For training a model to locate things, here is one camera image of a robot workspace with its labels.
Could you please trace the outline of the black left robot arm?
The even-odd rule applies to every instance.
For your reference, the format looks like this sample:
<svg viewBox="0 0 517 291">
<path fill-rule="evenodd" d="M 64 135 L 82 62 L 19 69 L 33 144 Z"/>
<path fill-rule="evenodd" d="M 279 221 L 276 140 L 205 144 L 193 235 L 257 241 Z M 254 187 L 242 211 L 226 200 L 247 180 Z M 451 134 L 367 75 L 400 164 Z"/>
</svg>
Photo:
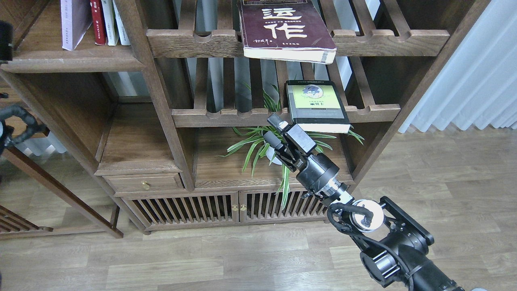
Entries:
<svg viewBox="0 0 517 291">
<path fill-rule="evenodd" d="M 0 60 L 1 64 L 7 64 L 8 61 L 13 60 L 13 49 L 14 49 L 14 28 L 12 24 L 1 21 L 0 22 Z M 19 118 L 25 125 L 26 128 L 18 136 L 13 136 L 15 127 L 6 123 L 9 118 Z M 0 152 L 3 153 L 5 149 L 13 147 L 19 143 L 22 143 L 37 133 L 43 133 L 48 130 L 47 126 L 43 123 L 38 123 L 36 118 L 30 114 L 25 108 L 20 105 L 9 105 L 2 108 L 0 111 L 1 119 L 1 148 Z"/>
</svg>

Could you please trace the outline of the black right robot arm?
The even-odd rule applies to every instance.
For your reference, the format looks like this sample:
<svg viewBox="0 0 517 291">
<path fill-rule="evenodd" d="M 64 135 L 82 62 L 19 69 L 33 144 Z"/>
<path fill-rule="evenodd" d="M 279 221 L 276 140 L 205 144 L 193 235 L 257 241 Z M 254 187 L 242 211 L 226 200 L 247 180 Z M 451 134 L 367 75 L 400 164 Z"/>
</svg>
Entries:
<svg viewBox="0 0 517 291">
<path fill-rule="evenodd" d="M 348 235 L 361 250 L 360 259 L 370 277 L 382 287 L 395 281 L 410 291 L 461 291 L 454 280 L 427 258 L 434 238 L 388 197 L 380 201 L 354 199 L 347 185 L 336 179 L 338 166 L 322 153 L 297 124 L 277 114 L 267 121 L 279 133 L 264 138 L 277 158 L 312 196 L 327 207 L 327 217 L 338 232 Z"/>
</svg>

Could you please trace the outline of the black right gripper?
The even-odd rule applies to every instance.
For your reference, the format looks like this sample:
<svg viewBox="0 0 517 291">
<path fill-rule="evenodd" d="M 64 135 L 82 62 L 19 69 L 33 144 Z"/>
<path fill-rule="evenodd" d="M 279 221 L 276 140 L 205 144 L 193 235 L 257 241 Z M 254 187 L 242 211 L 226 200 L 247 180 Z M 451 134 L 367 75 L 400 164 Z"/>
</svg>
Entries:
<svg viewBox="0 0 517 291">
<path fill-rule="evenodd" d="M 296 179 L 309 194 L 335 194 L 340 191 L 341 182 L 336 179 L 339 171 L 325 154 L 312 154 L 315 141 L 298 124 L 289 124 L 277 114 L 271 114 L 267 122 L 279 133 L 264 133 L 264 140 L 277 151 L 277 158 L 294 173 Z"/>
</svg>

